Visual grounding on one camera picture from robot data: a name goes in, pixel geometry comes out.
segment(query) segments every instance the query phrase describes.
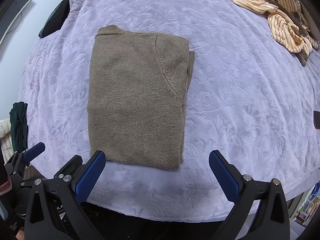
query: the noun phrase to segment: lavender blanket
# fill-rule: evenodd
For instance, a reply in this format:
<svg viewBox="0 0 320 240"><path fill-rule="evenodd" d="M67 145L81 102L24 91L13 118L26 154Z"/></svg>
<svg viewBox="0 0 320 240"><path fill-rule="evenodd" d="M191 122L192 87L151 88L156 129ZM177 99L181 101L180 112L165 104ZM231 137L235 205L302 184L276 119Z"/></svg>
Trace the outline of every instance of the lavender blanket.
<svg viewBox="0 0 320 240"><path fill-rule="evenodd" d="M232 203L209 168L212 150L220 150L242 174L279 178L285 193L320 166L320 130L313 125L313 110L320 110L320 55L313 51L302 67L270 36L264 16L229 0L70 4L61 30L34 46L20 87L19 99L28 103L28 145L46 145L32 164L47 178L74 154L89 158L90 55L98 28L110 24L190 41L196 59L186 102L184 162L176 171L107 162L88 201L153 220L221 220Z"/></svg>

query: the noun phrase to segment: striped cloth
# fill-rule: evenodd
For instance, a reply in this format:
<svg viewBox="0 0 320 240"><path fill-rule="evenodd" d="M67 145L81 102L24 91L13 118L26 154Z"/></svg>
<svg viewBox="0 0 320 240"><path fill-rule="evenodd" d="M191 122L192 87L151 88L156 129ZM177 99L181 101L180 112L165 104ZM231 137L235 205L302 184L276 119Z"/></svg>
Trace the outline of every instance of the striped cloth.
<svg viewBox="0 0 320 240"><path fill-rule="evenodd" d="M307 32L310 31L308 22L305 20L299 0L274 0L272 4L268 0L231 0L236 5L259 14L267 14L271 36L280 44L284 45L289 52L299 53L300 62L305 65L312 47L318 49L318 43Z"/></svg>

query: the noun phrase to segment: silver bolt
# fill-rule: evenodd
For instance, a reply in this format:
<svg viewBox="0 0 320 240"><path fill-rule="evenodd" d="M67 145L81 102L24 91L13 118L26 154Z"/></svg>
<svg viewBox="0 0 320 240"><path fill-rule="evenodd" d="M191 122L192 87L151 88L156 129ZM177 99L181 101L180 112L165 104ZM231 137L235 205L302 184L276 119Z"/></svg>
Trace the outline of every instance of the silver bolt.
<svg viewBox="0 0 320 240"><path fill-rule="evenodd" d="M36 185L39 185L40 183L41 183L41 179L36 179L36 180L35 180L35 184L36 184Z"/></svg>
<svg viewBox="0 0 320 240"><path fill-rule="evenodd" d="M66 175L66 176L64 176L63 180L64 181L69 181L69 180L71 180L71 176L70 175Z"/></svg>
<svg viewBox="0 0 320 240"><path fill-rule="evenodd" d="M252 177L251 177L250 175L248 175L248 174L244 174L244 175L243 175L243 178L244 178L244 180L246 180L246 181L250 181L250 180L252 179Z"/></svg>
<svg viewBox="0 0 320 240"><path fill-rule="evenodd" d="M280 181L279 179L273 179L272 182L276 185L280 185Z"/></svg>

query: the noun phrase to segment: dark green clothing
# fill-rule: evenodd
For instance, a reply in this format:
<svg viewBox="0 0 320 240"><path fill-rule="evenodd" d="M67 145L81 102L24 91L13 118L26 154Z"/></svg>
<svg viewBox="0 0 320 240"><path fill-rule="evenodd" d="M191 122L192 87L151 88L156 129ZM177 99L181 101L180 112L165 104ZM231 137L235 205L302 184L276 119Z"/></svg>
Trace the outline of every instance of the dark green clothing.
<svg viewBox="0 0 320 240"><path fill-rule="evenodd" d="M28 148L27 107L24 102L14 103L9 113L12 147L18 153Z"/></svg>

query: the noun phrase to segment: blue plastic object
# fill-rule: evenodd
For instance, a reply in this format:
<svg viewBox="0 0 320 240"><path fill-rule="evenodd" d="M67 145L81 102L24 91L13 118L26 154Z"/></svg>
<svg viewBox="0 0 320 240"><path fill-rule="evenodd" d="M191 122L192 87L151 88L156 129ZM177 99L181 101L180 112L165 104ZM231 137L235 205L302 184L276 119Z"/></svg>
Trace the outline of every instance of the blue plastic object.
<svg viewBox="0 0 320 240"><path fill-rule="evenodd" d="M105 165L106 156L100 152L76 185L75 199L78 204L88 199Z"/></svg>
<svg viewBox="0 0 320 240"><path fill-rule="evenodd" d="M240 199L239 186L214 151L209 155L209 165L227 199L236 204Z"/></svg>
<svg viewBox="0 0 320 240"><path fill-rule="evenodd" d="M23 154L23 161L25 163L30 163L34 158L38 157L45 150L45 145L43 142L37 143L35 146L27 150Z"/></svg>

